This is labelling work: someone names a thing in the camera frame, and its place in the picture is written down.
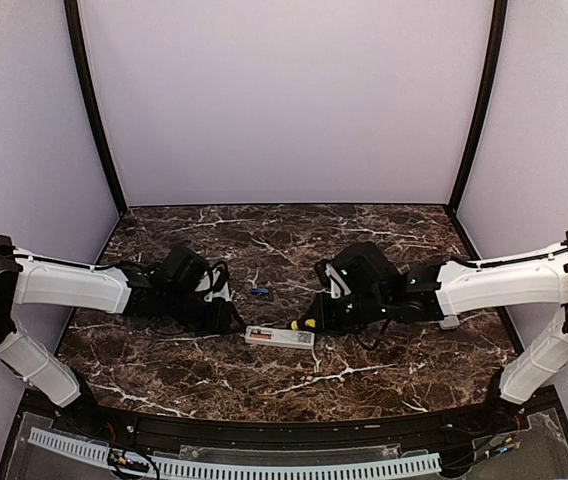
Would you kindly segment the yellow handled screwdriver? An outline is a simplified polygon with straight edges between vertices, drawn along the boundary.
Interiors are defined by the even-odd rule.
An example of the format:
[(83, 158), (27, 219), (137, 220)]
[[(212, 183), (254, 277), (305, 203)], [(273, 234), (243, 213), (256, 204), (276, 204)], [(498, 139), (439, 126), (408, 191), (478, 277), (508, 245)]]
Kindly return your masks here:
[(315, 319), (299, 319), (294, 320), (290, 324), (290, 328), (294, 331), (315, 331), (317, 328)]

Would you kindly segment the slim white remote control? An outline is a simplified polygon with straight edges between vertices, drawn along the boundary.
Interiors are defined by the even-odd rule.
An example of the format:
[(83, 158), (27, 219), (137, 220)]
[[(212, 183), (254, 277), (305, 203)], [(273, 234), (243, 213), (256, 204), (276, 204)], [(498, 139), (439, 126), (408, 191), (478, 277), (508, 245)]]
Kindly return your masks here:
[[(252, 330), (272, 331), (273, 339), (271, 341), (253, 339), (250, 336)], [(245, 331), (244, 339), (247, 344), (310, 350), (314, 345), (315, 335), (312, 332), (307, 331), (276, 329), (263, 326), (248, 326)]]

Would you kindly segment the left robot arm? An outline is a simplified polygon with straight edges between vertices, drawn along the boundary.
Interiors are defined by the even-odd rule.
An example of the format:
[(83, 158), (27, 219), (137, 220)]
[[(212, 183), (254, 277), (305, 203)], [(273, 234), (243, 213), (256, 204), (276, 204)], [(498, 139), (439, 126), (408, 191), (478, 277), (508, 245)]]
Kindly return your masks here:
[(105, 427), (90, 388), (13, 319), (16, 305), (46, 304), (131, 318), (177, 322), (192, 333), (227, 335), (246, 328), (231, 300), (229, 270), (184, 246), (160, 263), (92, 265), (38, 256), (0, 235), (0, 360), (40, 390), (84, 436)]

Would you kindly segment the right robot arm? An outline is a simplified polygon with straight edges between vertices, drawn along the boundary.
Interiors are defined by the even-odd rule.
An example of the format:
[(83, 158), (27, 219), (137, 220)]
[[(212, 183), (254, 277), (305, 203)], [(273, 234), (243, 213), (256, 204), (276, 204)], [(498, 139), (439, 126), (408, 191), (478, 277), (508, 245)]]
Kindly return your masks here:
[(414, 264), (405, 273), (376, 244), (361, 242), (314, 270), (324, 290), (292, 321), (296, 331), (358, 334), (376, 322), (454, 328), (469, 311), (556, 305), (548, 326), (494, 377), (488, 401), (475, 410), (474, 424), (485, 434), (498, 432), (511, 420), (513, 405), (527, 402), (568, 363), (568, 231), (563, 242), (541, 250), (490, 260), (452, 257)]

